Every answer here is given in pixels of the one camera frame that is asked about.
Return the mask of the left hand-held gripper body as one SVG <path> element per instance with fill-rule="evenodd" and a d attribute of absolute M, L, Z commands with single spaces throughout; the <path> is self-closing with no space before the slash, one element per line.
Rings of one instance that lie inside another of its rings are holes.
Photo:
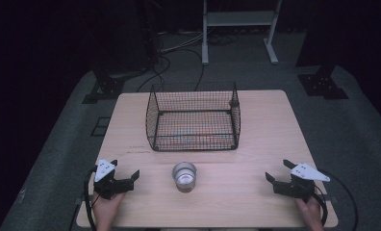
<path fill-rule="evenodd" d="M 134 184 L 129 184 L 129 179 L 117 180 L 114 178 L 115 168 L 111 162 L 100 159 L 95 171 L 94 190 L 104 199 L 110 200 L 115 194 L 127 193 L 134 189 Z"/>

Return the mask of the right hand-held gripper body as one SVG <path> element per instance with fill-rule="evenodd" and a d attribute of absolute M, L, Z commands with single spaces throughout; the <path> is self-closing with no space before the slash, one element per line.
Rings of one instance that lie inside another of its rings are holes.
<path fill-rule="evenodd" d="M 308 200 L 315 192 L 316 181 L 330 181 L 329 176 L 306 163 L 296 164 L 295 168 L 290 169 L 290 175 L 290 182 L 280 182 L 277 180 L 273 182 L 274 193 Z"/>

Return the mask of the person's left hand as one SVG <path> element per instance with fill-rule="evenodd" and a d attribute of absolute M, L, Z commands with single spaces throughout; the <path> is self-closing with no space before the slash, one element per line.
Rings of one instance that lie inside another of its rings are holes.
<path fill-rule="evenodd" d="M 110 200 L 102 198 L 97 192 L 93 193 L 95 201 L 91 208 L 94 212 L 96 231 L 111 231 L 119 205 L 125 193 L 115 194 Z"/>

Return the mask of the person's right hand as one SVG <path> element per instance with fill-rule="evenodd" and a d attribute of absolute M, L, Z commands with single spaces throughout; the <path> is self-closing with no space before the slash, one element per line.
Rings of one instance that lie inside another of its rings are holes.
<path fill-rule="evenodd" d="M 307 202 L 300 198 L 294 200 L 302 221 L 309 231 L 324 231 L 321 222 L 320 205 L 311 197 Z"/>

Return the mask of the black metal stand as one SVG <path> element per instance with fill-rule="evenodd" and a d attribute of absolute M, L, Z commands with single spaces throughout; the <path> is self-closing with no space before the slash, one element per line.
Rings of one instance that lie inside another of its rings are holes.
<path fill-rule="evenodd" d="M 297 66 L 318 65 L 312 74 L 299 74 L 298 79 L 309 96 L 325 99 L 347 99 L 348 96 L 332 79 L 332 72 L 343 53 L 340 0 L 319 0 L 298 56 Z"/>
<path fill-rule="evenodd" d="M 97 86 L 85 100 L 117 98 L 126 81 L 154 63 L 146 0 L 83 0 L 79 6 L 92 42 L 89 64 Z"/>

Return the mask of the white metal desk frame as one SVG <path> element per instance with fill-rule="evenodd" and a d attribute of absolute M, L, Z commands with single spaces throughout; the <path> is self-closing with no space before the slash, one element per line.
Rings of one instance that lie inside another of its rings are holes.
<path fill-rule="evenodd" d="M 272 46 L 279 13 L 283 0 L 276 0 L 272 11 L 257 12 L 209 12 L 208 0 L 203 0 L 201 63 L 209 63 L 208 29 L 211 27 L 268 26 L 269 32 L 264 45 L 271 64 L 278 64 L 278 58 Z"/>

